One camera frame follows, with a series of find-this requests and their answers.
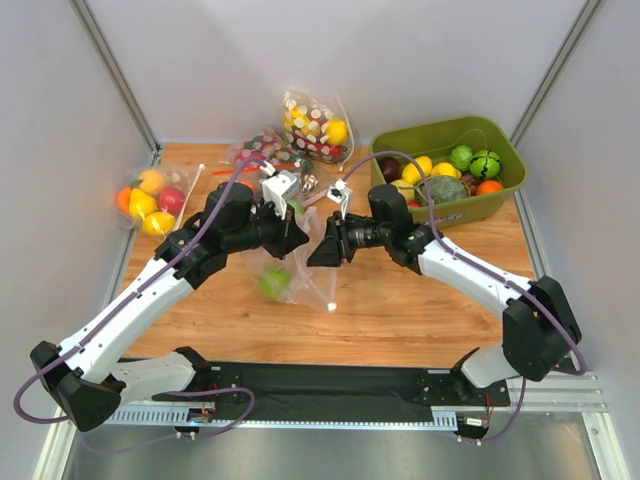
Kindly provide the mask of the clear pink zip top bag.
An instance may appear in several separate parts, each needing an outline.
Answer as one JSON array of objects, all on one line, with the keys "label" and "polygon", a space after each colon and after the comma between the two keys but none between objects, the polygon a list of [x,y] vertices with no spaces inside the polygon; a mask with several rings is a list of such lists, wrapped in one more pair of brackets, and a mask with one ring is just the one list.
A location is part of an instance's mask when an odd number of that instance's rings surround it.
[{"label": "clear pink zip top bag", "polygon": [[[306,207],[304,214],[296,214],[296,220],[310,238],[307,244],[298,247],[283,260],[271,257],[262,248],[244,252],[242,258],[245,266],[257,291],[265,300],[305,305],[318,311],[333,313],[337,309],[335,298],[337,271],[327,267],[312,268],[306,265],[308,257],[318,246],[324,232],[317,208]],[[289,289],[279,300],[267,299],[259,290],[258,276],[267,267],[282,267],[292,274]]]}]

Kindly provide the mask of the pale yellow fake pear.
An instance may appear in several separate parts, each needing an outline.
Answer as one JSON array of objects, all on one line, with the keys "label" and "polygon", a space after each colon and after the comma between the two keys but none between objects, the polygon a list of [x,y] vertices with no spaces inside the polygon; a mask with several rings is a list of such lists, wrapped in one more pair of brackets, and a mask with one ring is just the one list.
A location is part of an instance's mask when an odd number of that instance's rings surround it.
[{"label": "pale yellow fake pear", "polygon": [[416,190],[414,186],[403,179],[397,179],[391,182],[397,191],[404,197],[407,203],[415,200]]}]

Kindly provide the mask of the yellow fake lemon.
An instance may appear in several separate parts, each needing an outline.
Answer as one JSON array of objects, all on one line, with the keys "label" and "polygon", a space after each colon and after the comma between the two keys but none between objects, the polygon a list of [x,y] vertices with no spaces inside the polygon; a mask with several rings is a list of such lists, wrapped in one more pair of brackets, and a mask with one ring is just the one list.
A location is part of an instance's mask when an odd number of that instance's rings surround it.
[{"label": "yellow fake lemon", "polygon": [[448,176],[459,179],[461,177],[461,172],[449,162],[440,162],[433,166],[431,176]]}]

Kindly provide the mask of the fake purple grapes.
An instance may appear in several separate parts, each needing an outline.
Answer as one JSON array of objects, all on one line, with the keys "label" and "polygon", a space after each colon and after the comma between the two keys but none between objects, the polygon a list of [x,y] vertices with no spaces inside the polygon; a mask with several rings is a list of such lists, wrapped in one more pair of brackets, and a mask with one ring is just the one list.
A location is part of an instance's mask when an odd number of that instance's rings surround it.
[{"label": "fake purple grapes", "polygon": [[465,185],[467,190],[467,194],[469,196],[475,196],[477,193],[478,186],[482,183],[482,180],[473,176],[471,173],[467,172],[460,177],[460,181]]}]

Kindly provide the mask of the fake orange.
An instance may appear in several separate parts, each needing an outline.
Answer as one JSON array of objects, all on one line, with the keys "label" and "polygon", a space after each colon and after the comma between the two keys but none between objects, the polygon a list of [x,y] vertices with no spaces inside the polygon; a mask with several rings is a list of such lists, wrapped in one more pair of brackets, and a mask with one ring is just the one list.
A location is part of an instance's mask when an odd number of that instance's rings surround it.
[{"label": "fake orange", "polygon": [[477,195],[488,195],[496,192],[500,192],[504,189],[504,185],[494,179],[485,180],[477,186]]}]

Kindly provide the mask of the green striped fake ball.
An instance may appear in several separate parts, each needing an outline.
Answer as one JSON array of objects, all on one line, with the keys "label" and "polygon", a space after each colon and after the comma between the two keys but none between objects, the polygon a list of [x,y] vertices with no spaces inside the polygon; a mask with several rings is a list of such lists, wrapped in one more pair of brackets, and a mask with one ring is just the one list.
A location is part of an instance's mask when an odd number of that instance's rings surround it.
[{"label": "green striped fake ball", "polygon": [[502,159],[497,152],[483,149],[474,153],[469,171],[476,178],[489,180],[498,176],[501,166]]}]

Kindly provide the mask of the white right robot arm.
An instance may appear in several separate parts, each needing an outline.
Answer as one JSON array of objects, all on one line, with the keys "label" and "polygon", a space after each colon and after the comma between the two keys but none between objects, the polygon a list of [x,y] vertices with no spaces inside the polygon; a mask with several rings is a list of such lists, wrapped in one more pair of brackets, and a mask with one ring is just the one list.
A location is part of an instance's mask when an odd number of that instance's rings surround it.
[{"label": "white right robot arm", "polygon": [[340,208],[327,220],[323,240],[309,256],[310,267],[339,267],[359,249],[382,247],[391,260],[414,273],[446,283],[502,321],[502,341],[469,352],[456,365],[474,387],[522,377],[540,381],[581,340],[561,285],[499,269],[458,247],[430,224],[417,223],[392,185],[368,193],[371,214],[349,212],[351,189],[339,180],[328,198]]}]

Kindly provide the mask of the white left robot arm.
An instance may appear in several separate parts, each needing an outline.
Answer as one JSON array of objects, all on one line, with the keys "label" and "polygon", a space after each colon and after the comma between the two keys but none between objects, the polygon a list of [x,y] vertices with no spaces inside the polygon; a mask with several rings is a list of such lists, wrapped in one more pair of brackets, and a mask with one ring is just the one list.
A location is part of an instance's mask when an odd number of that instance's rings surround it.
[{"label": "white left robot arm", "polygon": [[159,316],[224,269],[231,254],[262,248],[282,259],[308,243],[293,207],[299,180],[280,173],[261,188],[256,199],[245,184],[219,185],[89,324],[59,344],[42,341],[31,351],[43,387],[80,431],[100,426],[130,402],[211,386],[209,363],[190,347],[130,364],[121,356]]}]

